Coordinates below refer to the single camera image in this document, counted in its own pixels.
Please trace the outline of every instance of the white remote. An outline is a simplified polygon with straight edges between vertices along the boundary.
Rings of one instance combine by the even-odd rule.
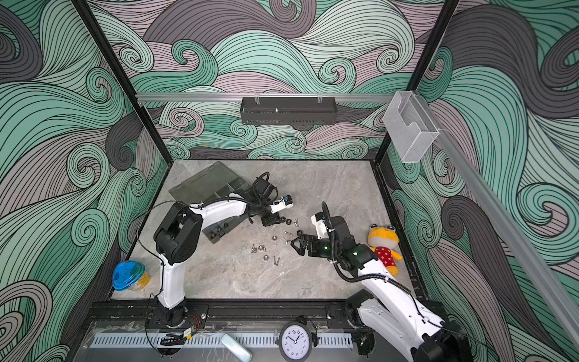
[[[241,362],[251,361],[251,352],[244,346],[231,337],[229,334],[224,334],[221,337],[221,344],[224,345],[231,353],[233,353]]]

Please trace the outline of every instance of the black clock frame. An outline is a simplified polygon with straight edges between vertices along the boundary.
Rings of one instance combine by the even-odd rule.
[[[295,325],[299,325],[300,327],[302,327],[302,328],[306,331],[306,334],[307,334],[307,337],[308,337],[308,340],[309,340],[309,344],[310,344],[310,347],[308,348],[306,355],[303,356],[302,358],[300,358],[299,360],[293,360],[293,359],[289,358],[289,357],[285,354],[284,348],[283,348],[282,345],[281,345],[281,336],[284,335],[285,330],[288,329],[289,327],[295,326]],[[282,356],[286,361],[288,361],[288,362],[303,362],[303,361],[307,360],[307,358],[310,356],[310,353],[312,352],[312,348],[314,348],[314,346],[313,346],[313,340],[312,340],[312,332],[310,332],[310,330],[307,329],[307,325],[305,325],[305,324],[303,324],[303,323],[301,323],[301,322],[299,322],[299,321],[296,321],[296,320],[295,320],[295,321],[291,321],[291,322],[289,322],[288,324],[286,324],[286,325],[281,329],[281,331],[280,331],[280,337],[279,337],[279,339],[277,340],[277,345],[278,345],[278,347],[279,347],[279,349],[280,349],[281,356]]]

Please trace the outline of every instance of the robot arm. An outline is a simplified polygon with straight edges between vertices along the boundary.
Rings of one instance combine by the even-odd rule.
[[[332,229],[323,213],[312,217],[317,236],[301,235],[291,242],[300,255],[306,249],[311,257],[332,261],[328,250],[334,233],[336,271],[350,282],[359,281],[366,289],[349,298],[349,319],[354,326],[367,326],[390,342],[409,362],[472,361],[464,331],[455,323],[444,320],[414,299],[411,291],[399,284],[378,256],[365,244],[356,244],[342,217],[331,217]],[[338,268],[351,273],[344,276]],[[371,279],[364,276],[374,275]]]
[[[250,191],[230,193],[226,198],[205,204],[173,204],[153,235],[159,258],[163,261],[157,309],[167,326],[176,327],[183,322],[186,261],[197,249],[201,231],[246,213],[261,217],[264,226],[279,224],[279,211],[292,207],[293,202],[290,195],[269,201],[274,188],[260,176]]]

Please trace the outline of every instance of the plush toy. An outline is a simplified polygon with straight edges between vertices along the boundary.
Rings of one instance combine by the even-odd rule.
[[[368,234],[368,246],[384,263],[390,274],[398,274],[394,260],[402,260],[402,255],[392,250],[398,246],[398,235],[396,235],[393,226],[379,228],[373,225],[370,234]]]

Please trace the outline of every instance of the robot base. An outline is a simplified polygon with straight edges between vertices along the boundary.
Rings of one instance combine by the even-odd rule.
[[[146,320],[147,329],[173,329],[190,327],[185,321],[185,300],[173,309],[167,309],[155,297],[155,308],[150,318]]]

